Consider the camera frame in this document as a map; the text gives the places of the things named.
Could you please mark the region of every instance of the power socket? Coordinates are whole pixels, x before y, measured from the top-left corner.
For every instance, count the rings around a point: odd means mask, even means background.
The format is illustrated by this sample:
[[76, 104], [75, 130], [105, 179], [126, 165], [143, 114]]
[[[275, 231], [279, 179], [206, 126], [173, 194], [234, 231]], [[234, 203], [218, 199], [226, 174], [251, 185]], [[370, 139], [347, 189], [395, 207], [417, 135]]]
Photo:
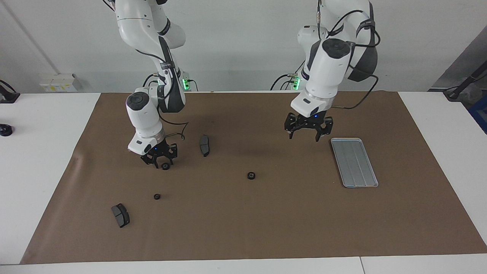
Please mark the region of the power socket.
[[79, 92], [81, 84], [73, 74], [41, 74], [39, 85], [45, 92]]

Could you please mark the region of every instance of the metal tray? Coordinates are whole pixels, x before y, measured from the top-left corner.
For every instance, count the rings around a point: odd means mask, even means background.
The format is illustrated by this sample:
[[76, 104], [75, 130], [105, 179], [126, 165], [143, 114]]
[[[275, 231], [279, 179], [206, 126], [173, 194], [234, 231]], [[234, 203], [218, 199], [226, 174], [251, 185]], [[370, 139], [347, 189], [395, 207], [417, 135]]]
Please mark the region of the metal tray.
[[345, 187], [379, 186], [361, 139], [333, 138], [331, 143]]

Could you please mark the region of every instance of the brown table cover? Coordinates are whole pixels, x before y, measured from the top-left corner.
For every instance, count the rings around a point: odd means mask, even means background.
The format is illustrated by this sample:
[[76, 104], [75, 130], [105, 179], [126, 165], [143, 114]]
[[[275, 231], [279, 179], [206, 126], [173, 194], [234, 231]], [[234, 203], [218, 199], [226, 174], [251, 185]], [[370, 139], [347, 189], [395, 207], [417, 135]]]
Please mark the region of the brown table cover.
[[[318, 143], [314, 130], [289, 140], [283, 129], [296, 94], [187, 94], [165, 115], [190, 122], [185, 141], [168, 138], [179, 149], [169, 171], [127, 150], [127, 96], [101, 95], [22, 264], [487, 253], [397, 93], [330, 110], [332, 134]], [[332, 137], [363, 140], [378, 188], [343, 187]], [[131, 218], [122, 229], [118, 203]]]

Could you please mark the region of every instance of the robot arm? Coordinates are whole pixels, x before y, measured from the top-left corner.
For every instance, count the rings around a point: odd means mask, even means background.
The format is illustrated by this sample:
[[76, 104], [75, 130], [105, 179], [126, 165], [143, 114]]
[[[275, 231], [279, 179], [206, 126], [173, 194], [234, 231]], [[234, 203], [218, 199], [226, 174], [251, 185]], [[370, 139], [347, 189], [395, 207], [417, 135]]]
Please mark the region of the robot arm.
[[141, 87], [127, 98], [126, 107], [135, 135], [128, 149], [141, 156], [146, 164], [158, 168], [157, 158], [177, 157], [177, 145], [168, 145], [159, 109], [163, 113], [179, 112], [186, 98], [179, 78], [183, 74], [170, 52], [186, 42], [184, 31], [172, 23], [162, 4], [167, 0], [110, 0], [115, 7], [120, 36], [137, 52], [149, 56], [156, 65], [157, 87]]
[[306, 52], [301, 71], [305, 88], [291, 102], [298, 115], [290, 113], [285, 129], [290, 138], [301, 128], [314, 128], [318, 134], [329, 134], [331, 117], [325, 117], [344, 78], [363, 81], [377, 66], [375, 22], [372, 4], [368, 0], [323, 0], [324, 28], [305, 26], [298, 41]]
[[156, 65], [161, 85], [157, 98], [162, 112], [179, 112], [186, 98], [179, 77], [181, 70], [170, 49], [184, 45], [186, 36], [169, 21], [158, 0], [116, 0], [116, 15], [123, 41]]

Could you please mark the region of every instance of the wire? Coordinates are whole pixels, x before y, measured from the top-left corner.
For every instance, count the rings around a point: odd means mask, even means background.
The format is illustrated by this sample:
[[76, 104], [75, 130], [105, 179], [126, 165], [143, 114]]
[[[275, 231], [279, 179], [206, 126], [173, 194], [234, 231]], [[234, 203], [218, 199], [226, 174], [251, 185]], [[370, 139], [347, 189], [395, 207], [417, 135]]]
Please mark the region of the wire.
[[292, 83], [292, 81], [287, 81], [287, 82], [284, 82], [284, 84], [282, 84], [282, 86], [281, 86], [281, 89], [280, 89], [280, 90], [287, 90], [287, 87], [289, 87], [289, 84], [290, 84], [290, 83]]
[[377, 43], [375, 45], [361, 45], [361, 44], [355, 44], [356, 47], [364, 47], [364, 48], [374, 48], [377, 47], [380, 44], [380, 35], [379, 33], [374, 29], [374, 34], [377, 35]]
[[196, 91], [198, 91], [198, 92], [200, 91], [200, 90], [198, 89], [198, 83], [197, 83], [195, 80], [191, 80], [191, 79], [189, 79], [189, 80], [188, 80], [188, 82], [194, 82], [194, 85], [196, 86]]
[[342, 17], [340, 18], [340, 20], [338, 20], [338, 22], [335, 24], [335, 26], [333, 26], [332, 30], [328, 32], [328, 35], [326, 36], [326, 38], [330, 37], [330, 33], [332, 33], [332, 32], [334, 32], [334, 31], [335, 31], [335, 29], [338, 27], [338, 24], [340, 24], [340, 22], [341, 22], [343, 19], [345, 19], [347, 16], [349, 16], [350, 14], [355, 13], [355, 12], [360, 12], [360, 13], [363, 13], [363, 11], [362, 11], [362, 10], [353, 10], [353, 11], [350, 11], [350, 12], [346, 13], [344, 16], [342, 16]]
[[301, 66], [294, 73], [298, 73], [298, 71], [300, 70], [300, 68], [304, 65], [304, 62], [306, 62], [306, 60], [304, 60], [303, 63], [301, 63]]
[[147, 82], [149, 81], [149, 79], [150, 79], [150, 78], [152, 78], [152, 77], [156, 77], [156, 74], [155, 74], [155, 73], [153, 73], [153, 74], [151, 74], [151, 75], [147, 76], [147, 78], [146, 78], [146, 80], [144, 81], [144, 83], [142, 84], [142, 86], [143, 86], [143, 87], [145, 87], [145, 86], [146, 86], [146, 84], [147, 84]]
[[15, 89], [14, 89], [14, 88], [13, 88], [11, 85], [9, 85], [7, 82], [5, 82], [4, 80], [0, 80], [0, 82], [1, 82], [2, 84], [4, 84], [6, 87], [8, 87], [9, 89], [11, 89], [11, 90], [12, 90], [14, 93], [17, 93], [17, 92], [15, 91]]
[[277, 82], [278, 82], [279, 80], [281, 80], [282, 78], [284, 78], [284, 77], [288, 77], [288, 76], [287, 76], [287, 74], [284, 74], [284, 75], [279, 76], [279, 78], [277, 78], [277, 80], [276, 80], [276, 81], [274, 81], [274, 83], [272, 84], [272, 86], [271, 86], [271, 89], [270, 89], [270, 90], [273, 90], [273, 89], [274, 89], [274, 86], [277, 84]]
[[110, 8], [112, 11], [115, 11], [115, 10], [113, 9], [113, 7], [112, 7], [112, 6], [110, 6], [110, 4], [108, 4], [108, 3], [107, 3], [105, 0], [103, 0], [103, 2], [104, 2], [104, 3], [105, 3], [105, 5], [107, 5], [107, 7], [109, 7], [109, 8]]
[[173, 122], [167, 121], [166, 119], [162, 118], [161, 113], [159, 112], [159, 105], [157, 105], [157, 114], [159, 115], [159, 118], [162, 121], [164, 121], [164, 122], [166, 122], [166, 123], [168, 123], [170, 125], [175, 125], [175, 126], [182, 126], [182, 125], [184, 125], [183, 130], [180, 133], [171, 133], [171, 134], [166, 135], [166, 137], [171, 137], [171, 136], [179, 135], [179, 136], [181, 136], [181, 140], [184, 141], [186, 139], [186, 137], [184, 136], [184, 130], [186, 129], [186, 127], [189, 124], [189, 122], [186, 122], [186, 123], [173, 123]]
[[141, 51], [140, 51], [140, 50], [138, 50], [138, 49], [136, 49], [135, 51], [136, 51], [136, 52], [138, 52], [138, 53], [140, 53], [140, 54], [143, 54], [143, 55], [147, 55], [147, 56], [150, 56], [150, 57], [157, 58], [157, 59], [161, 60], [161, 61], [162, 61], [162, 62], [164, 62], [164, 63], [166, 62], [166, 61], [164, 61], [164, 59], [162, 59], [162, 58], [160, 58], [159, 56], [156, 56], [156, 55], [154, 55], [154, 54], [150, 54], [150, 53], [141, 52]]
[[317, 8], [317, 13], [316, 13], [316, 23], [318, 26], [318, 38], [321, 40], [321, 0], [318, 0], [318, 8]]
[[367, 99], [367, 97], [370, 95], [370, 93], [372, 93], [372, 90], [374, 90], [375, 86], [377, 85], [377, 83], [379, 83], [379, 77], [371, 74], [369, 75], [369, 77], [374, 77], [375, 78], [375, 83], [372, 85], [372, 87], [370, 88], [370, 90], [367, 92], [367, 94], [364, 96], [364, 98], [362, 98], [362, 100], [360, 100], [360, 102], [358, 102], [355, 106], [353, 107], [342, 107], [342, 106], [332, 106], [332, 108], [340, 108], [340, 109], [354, 109], [358, 106], [360, 106], [360, 104], [365, 101], [365, 99]]

